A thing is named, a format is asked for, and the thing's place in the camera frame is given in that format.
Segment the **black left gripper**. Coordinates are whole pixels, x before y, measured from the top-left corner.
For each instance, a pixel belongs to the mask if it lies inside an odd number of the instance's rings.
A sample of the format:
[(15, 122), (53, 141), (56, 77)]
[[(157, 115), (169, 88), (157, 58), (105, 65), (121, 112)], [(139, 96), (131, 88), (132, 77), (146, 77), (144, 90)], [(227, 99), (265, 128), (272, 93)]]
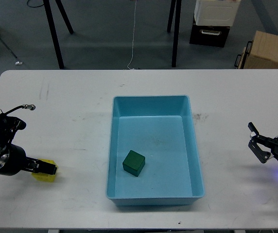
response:
[(25, 170), (32, 173), (55, 175), (57, 166), (40, 159), (26, 156), (25, 150), (11, 145), (4, 155), (0, 157), (0, 175), (13, 176)]

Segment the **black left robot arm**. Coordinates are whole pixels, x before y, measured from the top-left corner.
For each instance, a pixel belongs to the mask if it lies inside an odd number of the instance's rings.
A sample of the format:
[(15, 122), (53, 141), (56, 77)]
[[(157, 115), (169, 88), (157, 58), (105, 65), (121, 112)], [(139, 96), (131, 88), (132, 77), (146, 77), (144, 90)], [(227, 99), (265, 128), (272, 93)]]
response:
[(13, 176), (22, 170), (55, 175), (57, 172), (56, 165), (27, 157), (22, 147), (12, 144), (16, 132), (26, 128), (25, 121), (15, 116), (9, 116), (10, 113), (18, 109), (33, 111), (35, 105), (23, 104), (5, 113), (0, 113), (0, 175)]

